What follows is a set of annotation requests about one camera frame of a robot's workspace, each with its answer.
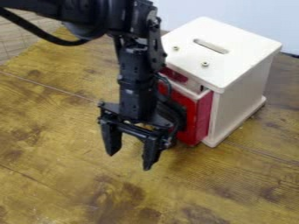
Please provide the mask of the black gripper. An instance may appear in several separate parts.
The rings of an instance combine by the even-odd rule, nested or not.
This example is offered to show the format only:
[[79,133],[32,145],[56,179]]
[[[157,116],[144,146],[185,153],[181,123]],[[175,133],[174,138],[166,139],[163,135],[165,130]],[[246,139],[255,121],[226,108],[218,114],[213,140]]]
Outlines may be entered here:
[[157,110],[147,120],[131,119],[120,115],[120,105],[111,102],[102,102],[98,124],[102,127],[102,136],[106,151],[114,156],[122,149],[122,136],[128,134],[144,143],[143,168],[150,171],[161,157],[161,149],[170,145],[171,123],[162,117]]

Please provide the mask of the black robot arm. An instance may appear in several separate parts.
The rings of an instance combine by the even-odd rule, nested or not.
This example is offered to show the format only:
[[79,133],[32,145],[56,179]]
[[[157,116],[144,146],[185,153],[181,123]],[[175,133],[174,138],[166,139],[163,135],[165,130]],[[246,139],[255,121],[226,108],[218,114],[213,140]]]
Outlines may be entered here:
[[[14,11],[30,11],[63,22],[75,41],[58,38]],[[144,143],[143,168],[150,170],[169,148],[179,119],[161,114],[159,72],[167,53],[162,43],[158,8],[151,0],[0,0],[0,17],[60,46],[80,46],[108,35],[119,63],[119,103],[102,102],[98,123],[108,155],[122,149],[128,134]]]

